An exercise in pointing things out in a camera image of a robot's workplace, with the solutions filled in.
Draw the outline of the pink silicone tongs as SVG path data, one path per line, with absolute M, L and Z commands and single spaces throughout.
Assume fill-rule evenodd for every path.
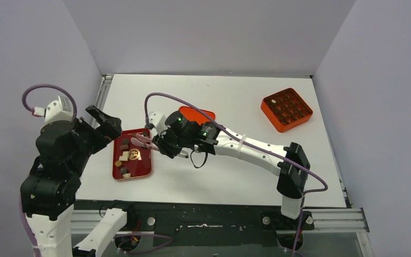
M 130 142 L 135 145 L 146 149 L 151 149 L 157 152 L 160 152 L 162 155 L 168 156 L 169 158 L 181 157 L 189 158 L 189 154 L 184 150 L 174 150 L 168 151 L 167 148 L 159 148 L 156 146 L 151 138 L 144 136 L 143 134 L 136 133 L 132 135 Z

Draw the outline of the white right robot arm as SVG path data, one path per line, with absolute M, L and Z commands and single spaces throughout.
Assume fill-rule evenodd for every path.
M 181 157 L 186 150 L 239 159 L 263 168 L 278 178 L 277 191 L 282 196 L 279 220 L 292 229 L 301 221 L 301 208 L 310 164 L 302 147 L 273 145 L 234 133 L 216 122 L 198 124 L 180 111 L 168 117 L 150 112 L 146 124 L 156 130 L 152 143 L 169 158 Z

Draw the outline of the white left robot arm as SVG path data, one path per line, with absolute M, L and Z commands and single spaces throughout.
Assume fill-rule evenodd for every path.
M 20 187 L 22 222 L 35 256 L 101 256 L 119 230 L 137 226 L 132 204 L 115 200 L 89 235 L 72 245 L 71 220 L 89 158 L 122 133 L 121 120 L 91 105 L 93 128 L 81 118 L 49 121 L 36 140 L 39 155 Z

